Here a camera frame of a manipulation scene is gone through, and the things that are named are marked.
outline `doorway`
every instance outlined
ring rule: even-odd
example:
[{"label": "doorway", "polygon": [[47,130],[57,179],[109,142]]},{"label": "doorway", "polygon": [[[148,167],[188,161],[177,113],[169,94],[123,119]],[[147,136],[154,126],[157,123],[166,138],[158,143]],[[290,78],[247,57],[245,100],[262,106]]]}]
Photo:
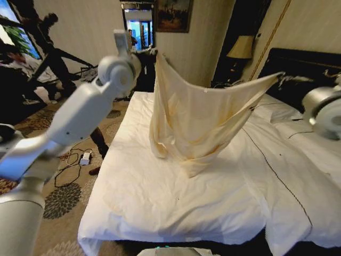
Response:
[{"label": "doorway", "polygon": [[120,0],[124,27],[132,31],[133,50],[155,47],[154,0]]},{"label": "doorway", "polygon": [[143,50],[153,44],[153,24],[151,20],[127,20],[127,29],[132,30],[132,36],[137,41],[133,43],[135,50]]}]

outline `bed headboard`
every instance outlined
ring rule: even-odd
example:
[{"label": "bed headboard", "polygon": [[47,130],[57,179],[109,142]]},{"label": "bed headboard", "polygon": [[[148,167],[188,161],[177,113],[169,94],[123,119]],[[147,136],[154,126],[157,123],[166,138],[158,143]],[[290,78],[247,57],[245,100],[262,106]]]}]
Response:
[{"label": "bed headboard", "polygon": [[303,112],[302,99],[307,92],[335,86],[335,77],[329,75],[341,73],[341,54],[272,48],[259,77],[279,71],[295,78],[284,80],[281,86],[274,84],[267,94]]}]

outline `beige wall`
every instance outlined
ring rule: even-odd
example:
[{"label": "beige wall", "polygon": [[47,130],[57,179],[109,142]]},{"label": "beige wall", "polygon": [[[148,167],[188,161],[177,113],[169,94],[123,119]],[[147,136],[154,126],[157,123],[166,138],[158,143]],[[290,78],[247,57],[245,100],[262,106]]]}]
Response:
[{"label": "beige wall", "polygon": [[[281,13],[289,4],[269,47],[266,44]],[[244,70],[244,80],[255,79],[273,47],[341,53],[340,0],[272,0],[256,40],[253,60]]]},{"label": "beige wall", "polygon": [[[114,29],[124,29],[119,0],[34,0],[40,17],[49,12],[59,21],[51,28],[55,47],[85,61],[98,64],[102,57],[116,54]],[[71,72],[80,64],[66,60]]]},{"label": "beige wall", "polygon": [[[159,52],[164,53],[188,82],[209,86],[234,0],[193,0],[189,33],[156,33]],[[54,12],[59,22],[50,35],[59,47],[92,64],[117,49],[113,29],[123,29],[119,0],[35,0],[38,14]],[[81,66],[66,61],[71,72]]]},{"label": "beige wall", "polygon": [[189,33],[156,33],[159,52],[192,84],[209,86],[234,0],[193,0]]}]

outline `mattress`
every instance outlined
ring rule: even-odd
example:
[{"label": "mattress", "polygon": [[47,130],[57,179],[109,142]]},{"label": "mattress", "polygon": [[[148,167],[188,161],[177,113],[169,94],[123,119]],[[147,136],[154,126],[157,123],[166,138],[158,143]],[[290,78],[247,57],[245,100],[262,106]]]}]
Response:
[{"label": "mattress", "polygon": [[209,170],[189,179],[149,145],[152,93],[135,92],[82,217],[87,255],[104,240],[241,244],[264,227],[274,255],[296,242],[341,245],[341,190],[252,116]]}]

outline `power adapter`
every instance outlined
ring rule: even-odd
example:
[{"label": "power adapter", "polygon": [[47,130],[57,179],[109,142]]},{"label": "power adapter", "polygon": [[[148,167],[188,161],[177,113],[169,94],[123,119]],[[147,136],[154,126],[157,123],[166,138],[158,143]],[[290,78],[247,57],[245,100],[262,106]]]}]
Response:
[{"label": "power adapter", "polygon": [[79,165],[88,165],[90,163],[90,157],[91,152],[85,152],[79,161]]}]

